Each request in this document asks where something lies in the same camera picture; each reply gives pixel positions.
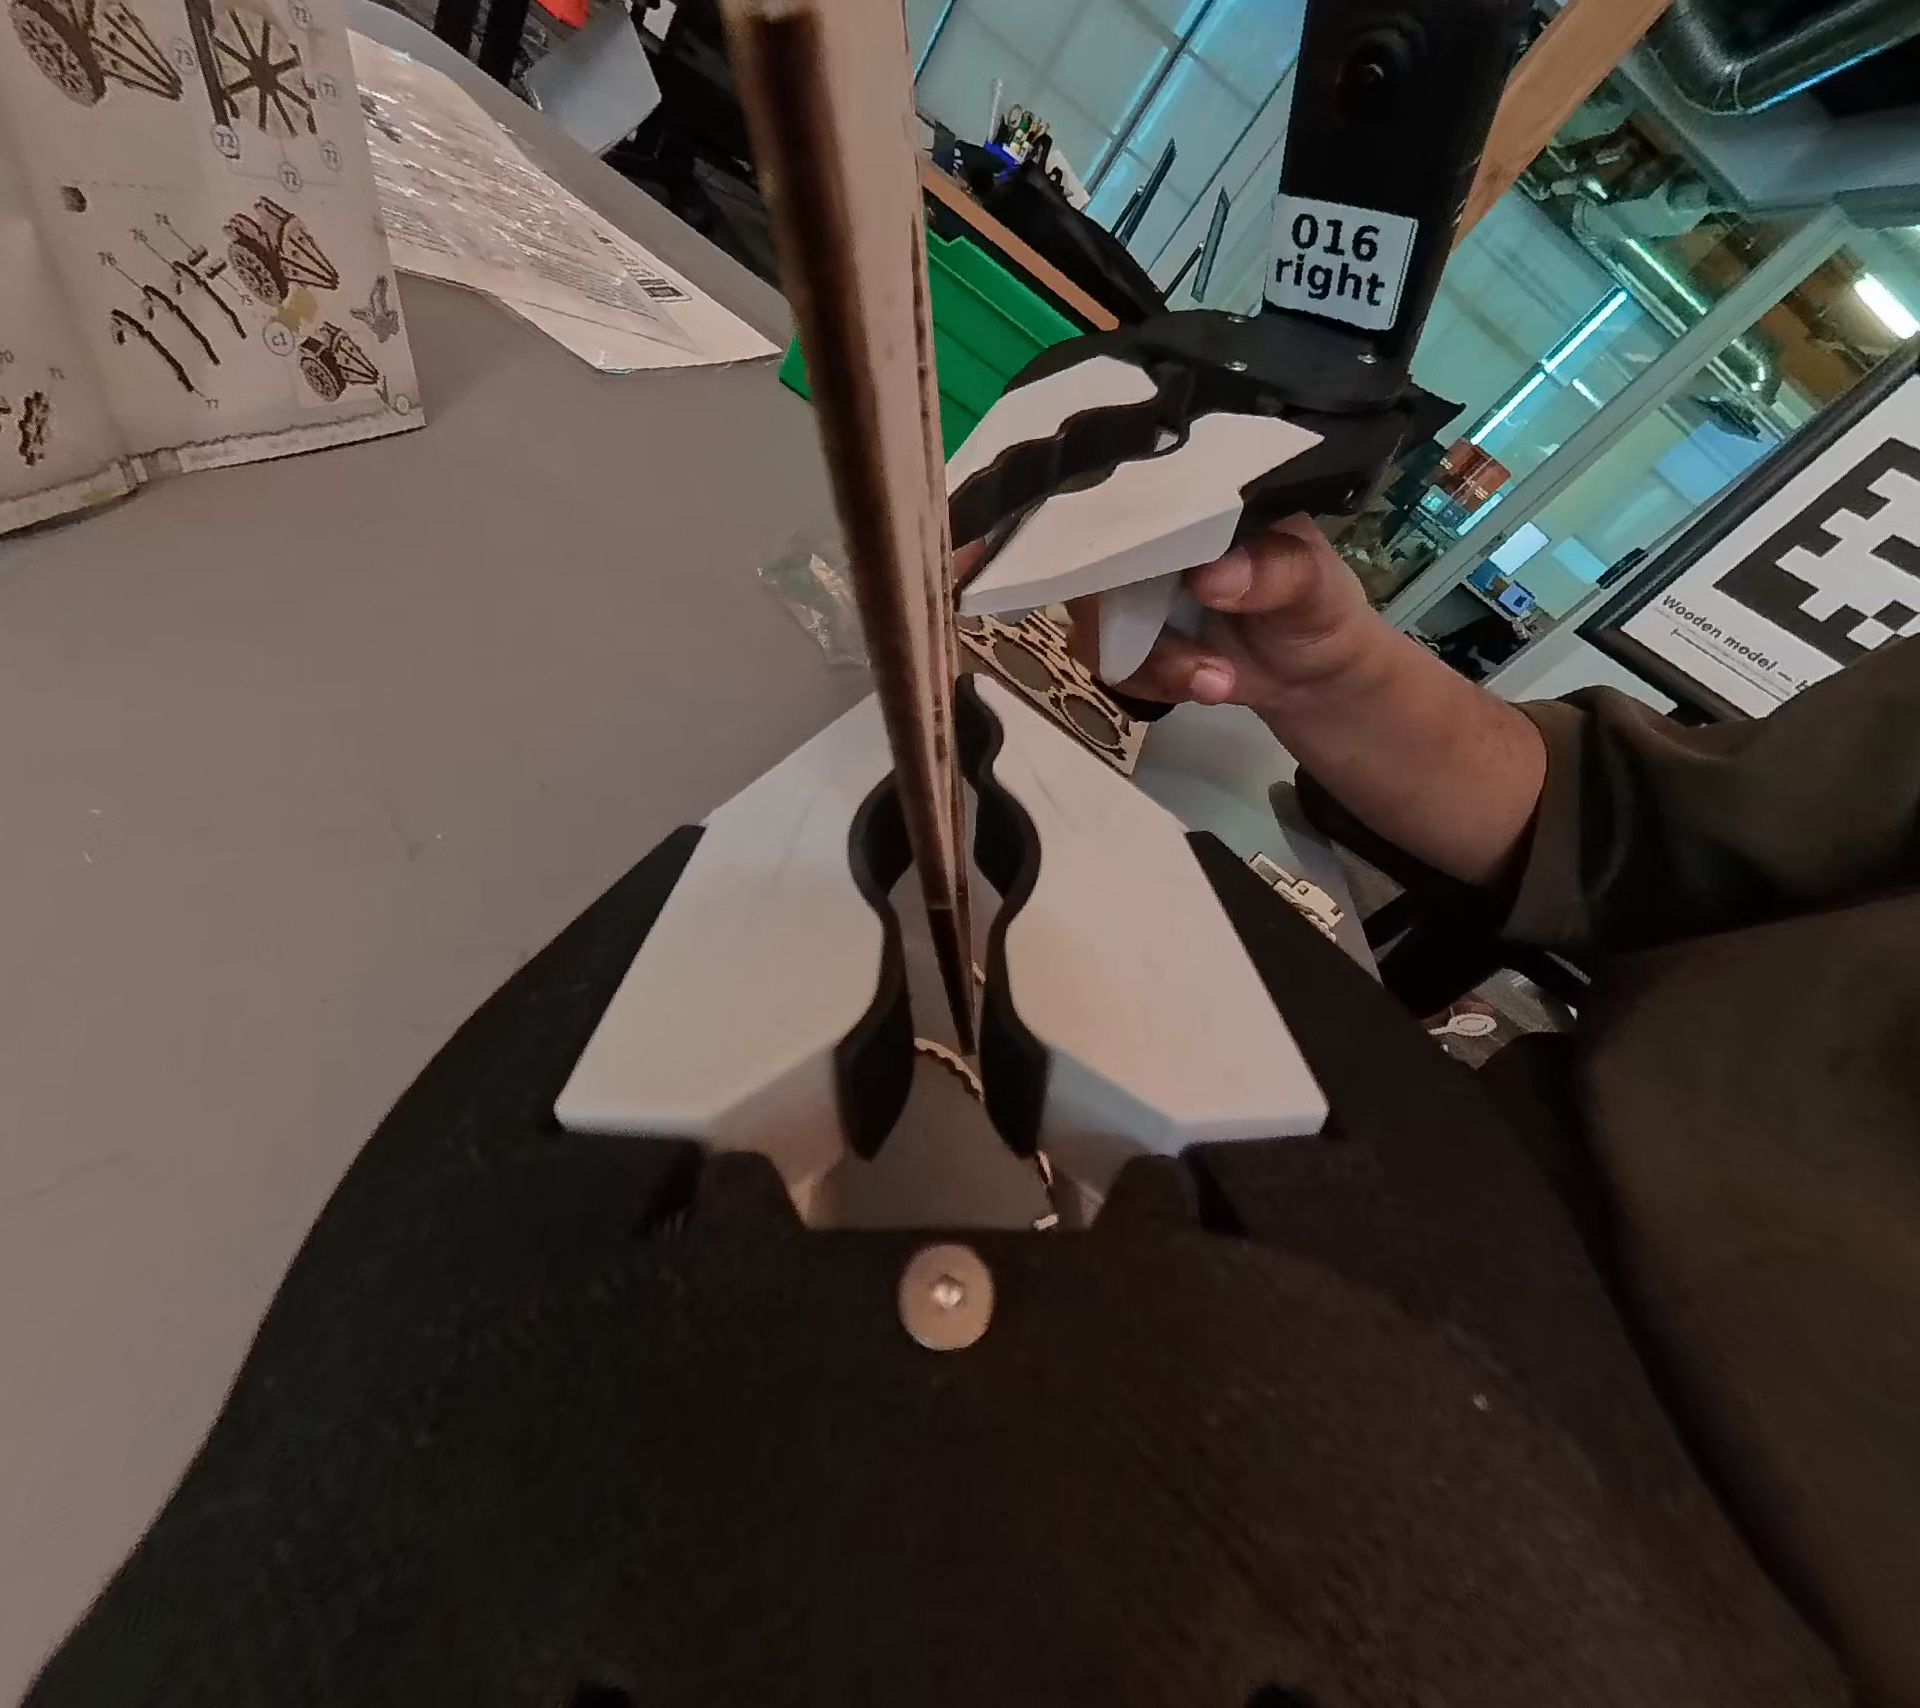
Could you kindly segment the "white paper sheet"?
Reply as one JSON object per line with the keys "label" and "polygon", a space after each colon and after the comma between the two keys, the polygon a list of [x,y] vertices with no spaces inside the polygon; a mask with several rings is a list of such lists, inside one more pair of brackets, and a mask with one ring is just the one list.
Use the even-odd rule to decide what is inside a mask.
{"label": "white paper sheet", "polygon": [[599,374],[693,370],[778,358],[782,350],[647,249],[598,229],[590,256],[495,267],[392,240],[398,270],[468,288],[527,322]]}

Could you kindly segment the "assembly instruction booklet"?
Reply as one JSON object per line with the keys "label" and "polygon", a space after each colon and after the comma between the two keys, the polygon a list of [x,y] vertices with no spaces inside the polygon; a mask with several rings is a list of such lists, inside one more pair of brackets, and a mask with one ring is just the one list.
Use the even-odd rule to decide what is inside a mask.
{"label": "assembly instruction booklet", "polygon": [[2,0],[2,533],[423,423],[343,0]]}

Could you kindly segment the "green plastic bin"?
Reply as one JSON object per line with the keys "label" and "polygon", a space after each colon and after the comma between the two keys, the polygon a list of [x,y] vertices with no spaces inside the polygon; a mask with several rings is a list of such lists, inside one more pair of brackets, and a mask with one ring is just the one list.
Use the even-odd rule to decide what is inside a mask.
{"label": "green plastic bin", "polygon": [[951,456],[1040,354],[1083,330],[965,234],[928,229],[924,254],[939,435]]}

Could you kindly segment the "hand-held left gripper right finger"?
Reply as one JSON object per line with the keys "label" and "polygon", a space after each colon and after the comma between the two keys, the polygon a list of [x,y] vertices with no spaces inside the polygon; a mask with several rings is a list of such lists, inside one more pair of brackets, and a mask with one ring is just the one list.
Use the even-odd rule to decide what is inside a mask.
{"label": "hand-held left gripper right finger", "polygon": [[1005,1146],[1097,1208],[1138,1158],[1318,1136],[1330,1103],[1203,865],[1231,854],[986,677],[956,687],[956,742]]}

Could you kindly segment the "person's right hand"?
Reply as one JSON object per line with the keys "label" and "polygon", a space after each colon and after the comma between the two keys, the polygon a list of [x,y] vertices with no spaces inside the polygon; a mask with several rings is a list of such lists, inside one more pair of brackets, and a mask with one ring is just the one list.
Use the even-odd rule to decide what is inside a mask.
{"label": "person's right hand", "polygon": [[1417,791],[1410,748],[1434,669],[1307,516],[1189,569],[1197,632],[1164,626],[1119,697],[1249,710],[1299,768],[1376,822]]}

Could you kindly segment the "grey desk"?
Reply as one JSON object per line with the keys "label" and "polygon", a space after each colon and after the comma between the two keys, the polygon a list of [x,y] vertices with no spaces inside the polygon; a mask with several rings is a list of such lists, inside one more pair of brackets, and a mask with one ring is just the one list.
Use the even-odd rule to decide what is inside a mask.
{"label": "grey desk", "polygon": [[[820,521],[760,368],[595,381],[420,284],[437,425],[165,482],[11,575],[4,1613],[155,1678],[29,1699],[480,1696],[515,1662],[1115,1648],[1210,1584],[1172,1311],[1199,1230],[988,1248],[979,1349],[897,1234],[564,1135],[656,905],[640,857],[797,747],[827,671],[756,589]],[[1158,1275],[1206,1285],[1168,1295]]]}

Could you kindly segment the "laminated printed sheet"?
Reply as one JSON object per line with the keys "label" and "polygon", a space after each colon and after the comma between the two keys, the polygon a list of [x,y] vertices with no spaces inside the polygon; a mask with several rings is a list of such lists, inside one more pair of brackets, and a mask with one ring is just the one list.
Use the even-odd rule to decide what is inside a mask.
{"label": "laminated printed sheet", "polygon": [[461,86],[357,30],[348,48],[398,270],[684,342],[692,290],[617,246]]}

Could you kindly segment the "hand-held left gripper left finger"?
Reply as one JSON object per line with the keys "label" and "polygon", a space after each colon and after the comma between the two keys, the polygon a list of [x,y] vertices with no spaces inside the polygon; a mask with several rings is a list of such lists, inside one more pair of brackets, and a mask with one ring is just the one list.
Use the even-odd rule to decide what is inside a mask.
{"label": "hand-held left gripper left finger", "polygon": [[910,851],[878,699],[658,854],[684,862],[554,1118],[756,1155],[814,1217],[835,1166],[875,1158],[913,1080],[892,905]]}

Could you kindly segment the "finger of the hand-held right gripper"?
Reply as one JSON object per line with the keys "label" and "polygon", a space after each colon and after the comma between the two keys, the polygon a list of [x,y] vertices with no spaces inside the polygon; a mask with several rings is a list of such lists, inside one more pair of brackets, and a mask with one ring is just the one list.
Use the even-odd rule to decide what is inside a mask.
{"label": "finger of the hand-held right gripper", "polygon": [[1322,442],[1279,417],[1203,414],[1179,446],[1119,462],[1027,510],[961,589],[958,613],[1033,610],[1215,561],[1234,543],[1243,492]]}
{"label": "finger of the hand-held right gripper", "polygon": [[960,497],[1061,497],[1176,449],[1197,376],[1111,354],[1010,389],[960,449]]}

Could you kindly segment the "clear plastic bag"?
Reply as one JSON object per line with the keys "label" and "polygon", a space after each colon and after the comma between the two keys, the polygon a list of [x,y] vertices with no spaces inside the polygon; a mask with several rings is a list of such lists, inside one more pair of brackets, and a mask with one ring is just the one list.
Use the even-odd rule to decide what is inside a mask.
{"label": "clear plastic bag", "polygon": [[758,583],[835,671],[870,671],[849,561],[838,540],[792,533],[758,566]]}

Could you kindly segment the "black framed marker sign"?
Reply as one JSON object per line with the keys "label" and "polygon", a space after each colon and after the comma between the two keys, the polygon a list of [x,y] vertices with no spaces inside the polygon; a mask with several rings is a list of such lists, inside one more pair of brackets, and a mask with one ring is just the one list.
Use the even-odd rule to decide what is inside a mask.
{"label": "black framed marker sign", "polygon": [[1709,503],[1575,634],[1712,720],[1764,718],[1917,629],[1917,345]]}

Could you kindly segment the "person's right forearm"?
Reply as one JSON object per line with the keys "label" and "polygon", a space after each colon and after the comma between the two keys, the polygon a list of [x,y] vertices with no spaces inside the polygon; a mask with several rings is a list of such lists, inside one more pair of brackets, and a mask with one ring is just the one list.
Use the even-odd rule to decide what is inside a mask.
{"label": "person's right forearm", "polygon": [[1481,953],[1605,957],[1846,910],[1916,923],[1917,641],[1761,718],[1683,725],[1597,687],[1506,705],[1545,750],[1540,797],[1481,882],[1417,857],[1378,805],[1299,772],[1307,820]]}

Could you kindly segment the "wooden puzzle sheet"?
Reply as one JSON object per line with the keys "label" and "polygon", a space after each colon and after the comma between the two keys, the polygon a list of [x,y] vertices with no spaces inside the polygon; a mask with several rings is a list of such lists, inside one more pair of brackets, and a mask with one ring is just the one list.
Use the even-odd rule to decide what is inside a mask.
{"label": "wooden puzzle sheet", "polygon": [[718,0],[947,1009],[978,1042],[946,455],[903,0]]}
{"label": "wooden puzzle sheet", "polygon": [[956,617],[963,662],[1011,688],[1064,736],[1130,781],[1147,720],[1131,715],[1072,653],[1061,609],[1013,618]]}

